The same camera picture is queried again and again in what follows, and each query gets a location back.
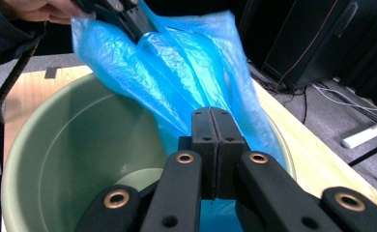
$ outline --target bucket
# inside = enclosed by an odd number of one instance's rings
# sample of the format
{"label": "bucket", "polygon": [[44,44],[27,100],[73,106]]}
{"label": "bucket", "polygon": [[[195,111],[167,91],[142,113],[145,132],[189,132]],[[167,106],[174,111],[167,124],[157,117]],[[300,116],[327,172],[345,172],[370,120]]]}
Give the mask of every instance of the bucket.
{"label": "bucket", "polygon": [[[295,175],[286,146],[283,153]],[[1,191],[6,229],[74,231],[102,189],[144,189],[165,160],[152,113],[92,74],[82,77],[45,101],[16,137]]]}

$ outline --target sleeve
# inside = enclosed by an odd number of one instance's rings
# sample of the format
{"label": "sleeve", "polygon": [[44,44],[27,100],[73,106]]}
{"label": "sleeve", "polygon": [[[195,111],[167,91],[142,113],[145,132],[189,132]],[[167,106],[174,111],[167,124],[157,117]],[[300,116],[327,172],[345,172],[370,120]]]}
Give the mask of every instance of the sleeve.
{"label": "sleeve", "polygon": [[13,60],[44,35],[44,23],[9,22],[0,13],[0,64]]}

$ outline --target plastic bag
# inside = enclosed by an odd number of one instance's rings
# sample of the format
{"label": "plastic bag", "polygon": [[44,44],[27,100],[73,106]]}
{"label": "plastic bag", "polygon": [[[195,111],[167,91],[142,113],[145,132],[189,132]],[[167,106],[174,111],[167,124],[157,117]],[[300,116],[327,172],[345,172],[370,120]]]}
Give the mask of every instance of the plastic bag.
{"label": "plastic bag", "polygon": [[[155,115],[168,154],[190,135],[191,113],[216,106],[234,117],[250,148],[284,165],[278,141],[254,91],[247,58],[229,12],[163,17],[140,9],[158,32],[138,45],[115,26],[72,20],[73,50],[109,89],[138,100]],[[241,231],[233,201],[202,202],[202,231]]]}

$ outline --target black speaker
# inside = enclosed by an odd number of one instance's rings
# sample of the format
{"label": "black speaker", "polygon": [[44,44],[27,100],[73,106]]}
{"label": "black speaker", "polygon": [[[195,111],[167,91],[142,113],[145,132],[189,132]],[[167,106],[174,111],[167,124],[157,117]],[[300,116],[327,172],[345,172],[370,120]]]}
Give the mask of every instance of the black speaker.
{"label": "black speaker", "polygon": [[376,20],[377,0],[260,0],[243,44],[263,73],[297,89],[334,76]]}

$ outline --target table surface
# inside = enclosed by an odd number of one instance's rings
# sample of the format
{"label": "table surface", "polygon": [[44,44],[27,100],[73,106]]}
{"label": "table surface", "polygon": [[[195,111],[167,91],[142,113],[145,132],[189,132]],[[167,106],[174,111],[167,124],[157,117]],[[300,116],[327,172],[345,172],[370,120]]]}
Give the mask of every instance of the table surface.
{"label": "table surface", "polygon": [[[58,69],[55,78],[45,72],[24,73],[6,98],[5,159],[11,145],[34,110],[53,93],[91,73],[87,67]],[[377,204],[377,190],[348,166],[317,136],[254,82],[261,106],[275,122],[286,141],[295,165],[297,182],[307,192],[320,197],[329,187],[354,189]]]}

